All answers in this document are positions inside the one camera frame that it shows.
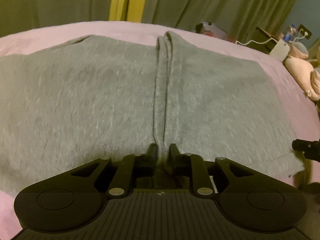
yellow strip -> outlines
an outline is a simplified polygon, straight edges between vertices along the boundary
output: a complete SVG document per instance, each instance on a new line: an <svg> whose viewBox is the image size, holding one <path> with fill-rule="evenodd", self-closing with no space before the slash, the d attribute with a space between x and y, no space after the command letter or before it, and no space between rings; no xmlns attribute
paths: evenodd
<svg viewBox="0 0 320 240"><path fill-rule="evenodd" d="M128 0L111 0L109 21L126 20L126 9Z"/></svg>
<svg viewBox="0 0 320 240"><path fill-rule="evenodd" d="M140 23L146 0L129 0L127 21Z"/></svg>

beige plush toy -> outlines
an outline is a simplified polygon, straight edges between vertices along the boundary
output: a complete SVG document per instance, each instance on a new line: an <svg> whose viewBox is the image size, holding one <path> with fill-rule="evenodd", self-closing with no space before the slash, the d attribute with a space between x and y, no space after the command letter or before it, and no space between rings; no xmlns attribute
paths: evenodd
<svg viewBox="0 0 320 240"><path fill-rule="evenodd" d="M290 44L290 52L284 65L295 81L305 92L305 95L312 101L320 100L320 74L314 66L320 62L320 48L317 53L317 60L312 64L305 59L308 58L308 50L300 43Z"/></svg>

bed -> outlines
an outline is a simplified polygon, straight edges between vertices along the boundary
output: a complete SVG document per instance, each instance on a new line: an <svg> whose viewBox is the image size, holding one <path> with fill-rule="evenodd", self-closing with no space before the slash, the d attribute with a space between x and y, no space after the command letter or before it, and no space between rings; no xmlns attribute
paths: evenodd
<svg viewBox="0 0 320 240"><path fill-rule="evenodd" d="M129 22L83 22L34 29L0 38L0 56L27 55L89 34L142 45L155 45L157 37L164 35L167 31L177 33L199 48L258 62L276 88L297 138L309 141L319 140L320 122L315 105L305 97L282 62L259 51L217 38L159 25ZM311 174L311 182L320 181L319 163L312 162ZM283 181L294 185L293 177L283 179ZM0 239L6 240L17 234L21 227L13 211L14 199L0 192L0 200Z"/></svg>

ribbed black surface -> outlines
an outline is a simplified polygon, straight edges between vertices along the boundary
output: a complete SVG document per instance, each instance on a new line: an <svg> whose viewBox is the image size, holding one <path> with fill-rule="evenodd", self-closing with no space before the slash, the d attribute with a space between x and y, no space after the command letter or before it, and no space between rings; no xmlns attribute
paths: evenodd
<svg viewBox="0 0 320 240"><path fill-rule="evenodd" d="M134 190L111 200L89 225L73 232L43 234L24 230L20 240L307 240L291 229L261 234L229 222L212 200L193 197L188 190Z"/></svg>

silver screw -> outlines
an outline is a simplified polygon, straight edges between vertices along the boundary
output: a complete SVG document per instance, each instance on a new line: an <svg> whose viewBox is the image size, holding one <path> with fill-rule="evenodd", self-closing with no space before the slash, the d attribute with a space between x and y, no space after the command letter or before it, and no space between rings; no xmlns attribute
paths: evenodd
<svg viewBox="0 0 320 240"><path fill-rule="evenodd" d="M113 196L120 196L124 193L124 190L122 188L119 187L114 187L111 190L109 190L109 194L113 195Z"/></svg>
<svg viewBox="0 0 320 240"><path fill-rule="evenodd" d="M211 195L213 193L213 190L207 187L201 187L200 189L197 190L197 192L200 195L204 195L204 196L208 196Z"/></svg>

